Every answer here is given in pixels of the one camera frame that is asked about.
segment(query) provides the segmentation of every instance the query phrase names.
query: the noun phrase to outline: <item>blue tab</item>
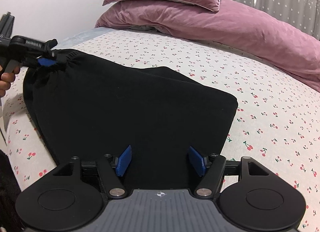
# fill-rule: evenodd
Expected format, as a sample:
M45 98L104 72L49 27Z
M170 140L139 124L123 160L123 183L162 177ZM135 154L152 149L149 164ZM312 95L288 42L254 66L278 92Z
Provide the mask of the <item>blue tab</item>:
M131 150L131 145L129 145L118 159L118 165L116 167L117 176L122 177L124 175L125 170L129 166L131 158L132 158L132 150Z
M195 168L197 174L201 177L205 175L206 167L204 165L203 157L191 146L188 151L189 161L192 164L193 168Z
M40 59L38 59L38 63L41 66L49 67L49 66L54 65L56 63L56 61L55 60L51 60L51 59L40 58Z

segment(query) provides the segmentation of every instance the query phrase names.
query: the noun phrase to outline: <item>finger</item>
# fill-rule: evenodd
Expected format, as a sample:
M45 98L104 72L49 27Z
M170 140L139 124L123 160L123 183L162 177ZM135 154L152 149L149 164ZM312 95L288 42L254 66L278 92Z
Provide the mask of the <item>finger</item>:
M0 97L4 97L5 96L5 90L0 89Z
M13 71L15 74L19 74L20 73L20 67L16 67Z
M0 89L9 90L11 87L11 83L0 81Z
M14 73L3 73L1 76L1 80L5 82L14 82L16 79L16 75Z

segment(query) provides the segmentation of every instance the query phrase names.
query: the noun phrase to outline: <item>cherry pattern fabric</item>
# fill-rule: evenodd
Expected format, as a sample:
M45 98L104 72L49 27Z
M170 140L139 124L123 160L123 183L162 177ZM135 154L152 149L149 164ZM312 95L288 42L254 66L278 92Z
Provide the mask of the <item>cherry pattern fabric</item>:
M167 66L237 97L222 155L233 161L251 156L299 190L307 202L299 229L318 232L320 93L257 57L217 43L118 30L73 48L128 67ZM25 108L25 72L2 100L6 153L22 190L55 167ZM84 108L85 113L97 112ZM237 177L226 177L223 188L234 182Z

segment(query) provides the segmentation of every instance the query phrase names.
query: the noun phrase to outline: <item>silver bolt head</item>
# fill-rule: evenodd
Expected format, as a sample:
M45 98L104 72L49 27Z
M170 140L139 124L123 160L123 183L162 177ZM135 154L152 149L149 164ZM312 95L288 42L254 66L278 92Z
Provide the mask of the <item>silver bolt head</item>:
M120 188L114 188L114 189L111 189L109 191L109 193L110 193L111 196L120 197L125 193L125 191L123 189L120 189Z
M209 190L209 189L206 189L206 188L202 188L202 189L198 189L196 191L196 193L199 195L199 196L203 196L203 197L207 197L207 196L210 196L212 194L212 191Z

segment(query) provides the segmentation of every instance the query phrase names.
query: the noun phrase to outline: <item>dark fabric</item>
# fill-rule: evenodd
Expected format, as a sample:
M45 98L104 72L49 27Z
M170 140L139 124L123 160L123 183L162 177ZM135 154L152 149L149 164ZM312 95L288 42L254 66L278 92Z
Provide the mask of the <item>dark fabric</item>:
M20 232L24 228L14 207L20 192L9 159L0 150L0 227L7 232Z
M24 99L57 164L132 146L127 189L190 186L187 150L219 154L236 98L167 67L137 69L74 50L29 68Z

